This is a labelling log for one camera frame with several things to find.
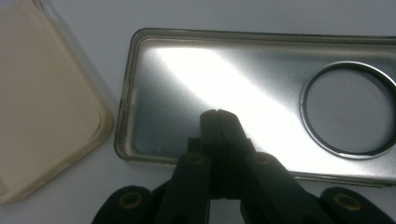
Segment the black clamp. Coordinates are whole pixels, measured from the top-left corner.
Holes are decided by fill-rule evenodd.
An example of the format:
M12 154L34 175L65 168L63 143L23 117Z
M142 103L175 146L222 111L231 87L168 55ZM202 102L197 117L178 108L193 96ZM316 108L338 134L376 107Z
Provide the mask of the black clamp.
M205 224L210 199L241 200L246 223L394 223L358 193L307 193L272 155L256 152L236 115L201 115L201 138L189 139L172 179L154 191L131 186L114 192L92 224Z

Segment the brass screw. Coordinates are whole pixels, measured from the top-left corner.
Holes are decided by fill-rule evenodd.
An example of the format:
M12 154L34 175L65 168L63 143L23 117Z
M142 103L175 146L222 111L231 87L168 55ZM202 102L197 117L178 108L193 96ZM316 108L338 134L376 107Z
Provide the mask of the brass screw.
M265 165L265 164L271 163L271 158L269 156L262 155L262 154L256 155L256 157L254 159L259 164Z
M332 199L338 203L341 207L349 211L359 211L361 210L361 203L358 200L352 198L351 196L343 193L335 194Z
M128 192L119 199L119 206L123 209L133 209L143 202L143 195L137 191Z
M190 155L189 157L187 157L187 162L194 165L201 164L202 162L204 162L204 158L199 155Z

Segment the beige phone case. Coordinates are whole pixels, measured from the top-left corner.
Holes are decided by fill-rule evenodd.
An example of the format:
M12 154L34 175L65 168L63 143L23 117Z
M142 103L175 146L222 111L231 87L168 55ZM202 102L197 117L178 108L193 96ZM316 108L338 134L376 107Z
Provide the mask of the beige phone case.
M109 109L40 1L0 7L0 204L45 184L111 127Z

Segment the metal ring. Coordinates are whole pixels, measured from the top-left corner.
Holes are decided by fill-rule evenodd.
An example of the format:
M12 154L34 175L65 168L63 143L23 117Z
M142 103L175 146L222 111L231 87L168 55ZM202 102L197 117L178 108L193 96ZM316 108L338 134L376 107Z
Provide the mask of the metal ring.
M258 154L256 155L256 157L254 158L254 161L259 163L259 164L269 164L271 163L271 157L267 156L267 155L262 155L262 154Z
M386 143L384 143L381 147L379 148L373 148L372 151L369 152L363 152L363 153L353 153L353 152L345 152L344 150L340 148L336 148L328 144L326 141L324 141L314 130L312 127L307 111L306 111L306 99L307 95L309 93L310 88L312 85L315 83L315 81L321 77L323 74L326 74L327 72L332 71L333 69L339 69L339 68L355 68L355 69L360 69L363 71L366 71L373 75L378 81L380 81L384 87L386 87L391 94L393 94L396 97L396 83L385 73L380 71L379 69L372 67L371 65L365 64L365 63L357 63L357 62L338 62L338 63L331 63L324 68L322 68L319 72L314 74L309 80L306 82L301 98L300 98L300 114L301 118L303 121L303 125L305 126L305 129L307 132L311 135L311 137L317 142L318 145L323 147L324 149L328 150L332 154L335 154L337 156L341 157L346 157L350 159L371 159L373 156L378 156L384 152L386 152L388 149L390 149L394 144L396 144L396 137L393 136L391 137Z
M343 193L335 194L332 199L341 207L349 211L359 211L361 210L361 203L358 200L352 198L351 196Z
M119 206L123 209L133 209L143 202L143 195L138 191L128 192L119 199Z
M190 155L187 157L187 162L190 164L201 164L202 162L204 162L204 158L202 158L202 156L199 155Z

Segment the white table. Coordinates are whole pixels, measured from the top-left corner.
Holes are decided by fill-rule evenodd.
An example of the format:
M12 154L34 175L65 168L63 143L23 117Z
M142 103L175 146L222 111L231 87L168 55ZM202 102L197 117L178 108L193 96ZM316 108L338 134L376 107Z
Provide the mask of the white table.
M396 35L396 2L295 0L49 0L48 13L116 119L129 42L145 27L315 35ZM0 223L91 223L107 197L128 185L155 189L173 167L120 160L107 141L19 203L0 207ZM301 182L319 195L332 186ZM396 220L396 188L348 187ZM214 201L210 223L244 223L239 202Z

